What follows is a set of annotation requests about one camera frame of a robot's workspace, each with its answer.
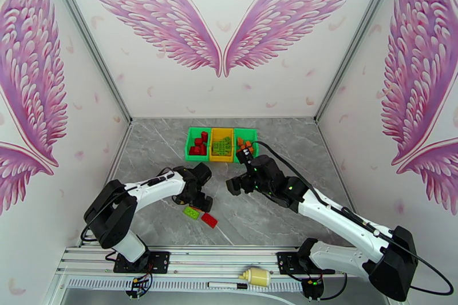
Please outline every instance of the yellow bottle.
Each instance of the yellow bottle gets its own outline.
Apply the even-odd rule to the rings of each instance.
[[[268,287],[270,284],[270,273],[260,268],[249,268],[239,276],[239,279],[247,280],[253,286]]]

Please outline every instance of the pink feather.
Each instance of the pink feather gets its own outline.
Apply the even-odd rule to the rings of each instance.
[[[345,0],[255,0],[224,51],[224,75],[235,66],[254,69],[339,9]]]
[[[30,176],[38,172],[49,175],[53,171],[45,162],[28,150],[6,142],[0,142],[0,215],[3,208],[9,209],[18,197],[23,201],[25,186]]]
[[[1,95],[25,143],[49,164],[65,135],[60,41],[50,0],[5,0],[0,13]]]
[[[397,173],[412,170],[421,175],[427,185],[428,199],[436,202],[452,214],[458,212],[458,138],[433,143],[416,152],[399,167]]]
[[[385,59],[384,133],[398,143],[392,164],[425,143],[457,77],[458,19],[451,0],[395,0]]]
[[[136,35],[177,63],[210,66],[221,75],[218,44],[191,0],[99,0]]]

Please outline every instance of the green tray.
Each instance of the green tray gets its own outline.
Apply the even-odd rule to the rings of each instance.
[[[194,146],[194,140],[200,138],[202,131],[208,133],[207,142],[207,155],[189,155],[189,150]],[[184,159],[186,161],[209,161],[210,160],[210,135],[211,128],[189,128],[188,138],[186,139],[186,145],[184,146]]]
[[[237,163],[237,164],[240,164],[240,161],[239,159],[237,159],[237,155],[235,154],[238,150],[239,150],[239,147],[237,146],[237,138],[240,137],[243,139],[243,141],[250,141],[251,143],[253,143],[253,141],[257,141],[258,140],[258,132],[256,131],[256,129],[234,129],[234,143],[235,143],[235,147],[234,147],[234,162]],[[256,157],[259,155],[259,144],[255,143],[253,144],[253,150],[254,150],[254,154],[253,156]]]

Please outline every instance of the white pen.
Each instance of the white pen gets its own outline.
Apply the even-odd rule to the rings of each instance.
[[[247,290],[248,284],[246,283],[232,283],[232,282],[207,282],[208,288],[229,288],[232,290]]]

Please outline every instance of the marble surface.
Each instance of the marble surface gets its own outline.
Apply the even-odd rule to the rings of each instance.
[[[155,176],[164,167],[197,163],[184,161],[184,144],[190,126],[241,127],[258,130],[258,139],[292,163],[314,187],[341,205],[349,205],[331,159],[309,118],[275,119],[137,119],[116,173],[122,183]],[[268,153],[260,146],[260,154]],[[286,175],[289,170],[278,162]],[[212,178],[203,191],[213,197],[211,229],[200,219],[182,213],[170,198],[139,211],[132,231],[148,245],[287,245],[300,246],[307,237],[347,245],[330,230],[282,208],[260,193],[232,196],[226,180],[245,172],[239,164],[208,163]]]

